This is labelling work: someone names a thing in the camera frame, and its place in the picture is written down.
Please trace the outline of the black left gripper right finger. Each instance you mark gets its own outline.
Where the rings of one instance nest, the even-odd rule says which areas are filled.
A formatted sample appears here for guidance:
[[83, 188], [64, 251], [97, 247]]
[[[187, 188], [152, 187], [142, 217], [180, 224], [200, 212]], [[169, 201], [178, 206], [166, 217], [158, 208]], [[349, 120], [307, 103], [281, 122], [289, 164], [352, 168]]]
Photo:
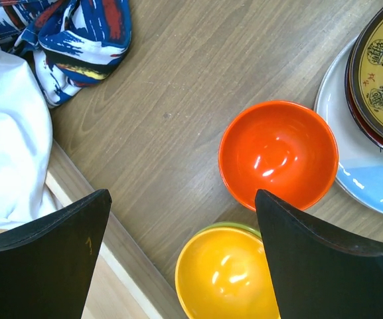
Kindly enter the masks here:
[[383, 242], [267, 190], [258, 190], [255, 206], [282, 318], [383, 318]]

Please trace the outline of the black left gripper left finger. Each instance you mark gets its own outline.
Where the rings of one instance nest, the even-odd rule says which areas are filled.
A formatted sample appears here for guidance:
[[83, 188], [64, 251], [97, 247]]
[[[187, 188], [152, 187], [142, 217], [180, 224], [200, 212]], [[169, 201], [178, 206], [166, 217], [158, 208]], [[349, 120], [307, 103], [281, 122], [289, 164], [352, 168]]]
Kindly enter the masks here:
[[81, 318], [112, 199], [99, 189], [0, 233], [0, 318]]

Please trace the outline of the orange-red bowl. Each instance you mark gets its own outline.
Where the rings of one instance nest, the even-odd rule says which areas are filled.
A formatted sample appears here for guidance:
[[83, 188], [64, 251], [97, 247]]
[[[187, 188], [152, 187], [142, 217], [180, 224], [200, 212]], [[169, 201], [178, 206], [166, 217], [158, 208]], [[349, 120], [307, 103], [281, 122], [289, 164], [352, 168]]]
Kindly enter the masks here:
[[239, 113], [218, 149], [225, 187], [251, 211], [260, 189], [300, 210], [314, 206], [332, 187], [338, 166], [337, 142], [326, 121], [285, 100], [262, 102]]

